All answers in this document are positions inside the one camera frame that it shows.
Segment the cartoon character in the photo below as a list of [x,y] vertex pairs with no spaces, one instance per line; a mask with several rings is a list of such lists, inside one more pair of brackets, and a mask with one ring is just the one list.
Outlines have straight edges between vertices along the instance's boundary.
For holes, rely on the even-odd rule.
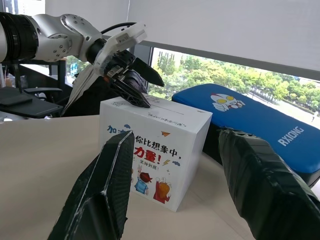
[[135,184],[135,190],[141,194],[148,195],[149,188],[148,183],[151,183],[152,178],[150,178],[149,173],[141,172],[142,166],[138,166],[138,181]]
[[229,109],[242,108],[245,103],[241,100],[235,99],[233,96],[226,94],[211,94],[211,99],[214,101],[213,106],[215,109],[225,112]]
[[153,199],[165,204],[166,201],[168,202],[171,197],[171,194],[169,193],[170,189],[172,188],[171,183],[167,182],[166,178],[164,177],[161,178],[161,181],[158,177],[155,180],[155,194]]

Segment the robotic arm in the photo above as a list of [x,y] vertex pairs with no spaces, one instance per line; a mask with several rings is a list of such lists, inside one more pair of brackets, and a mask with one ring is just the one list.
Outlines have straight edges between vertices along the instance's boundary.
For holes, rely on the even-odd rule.
[[148,82],[164,86],[159,74],[126,49],[147,37],[145,25],[136,23],[123,28],[108,40],[87,20],[73,14],[53,17],[0,13],[0,63],[35,59],[55,62],[75,56],[90,62],[94,71],[111,79],[111,87],[138,107],[149,108],[144,96],[123,82],[129,69],[137,71]]

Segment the blue cushion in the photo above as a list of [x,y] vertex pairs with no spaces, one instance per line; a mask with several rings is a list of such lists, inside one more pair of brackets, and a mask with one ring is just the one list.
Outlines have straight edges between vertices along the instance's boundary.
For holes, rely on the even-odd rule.
[[212,112],[211,123],[254,134],[297,173],[320,170],[320,130],[260,102],[217,84],[176,93],[172,100]]

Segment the white cardboard box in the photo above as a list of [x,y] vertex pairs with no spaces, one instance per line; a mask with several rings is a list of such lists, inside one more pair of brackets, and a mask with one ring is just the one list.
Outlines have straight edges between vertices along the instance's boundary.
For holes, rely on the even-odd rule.
[[131,191],[176,212],[197,170],[212,113],[145,97],[151,108],[121,97],[101,102],[99,144],[132,130]]

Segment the table surface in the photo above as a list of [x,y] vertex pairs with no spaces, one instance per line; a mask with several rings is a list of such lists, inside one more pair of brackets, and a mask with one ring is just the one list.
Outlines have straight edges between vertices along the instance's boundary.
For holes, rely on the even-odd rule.
[[[0,239],[46,240],[99,152],[99,117],[0,124]],[[222,167],[203,154],[178,212],[130,193],[122,240],[254,240]]]

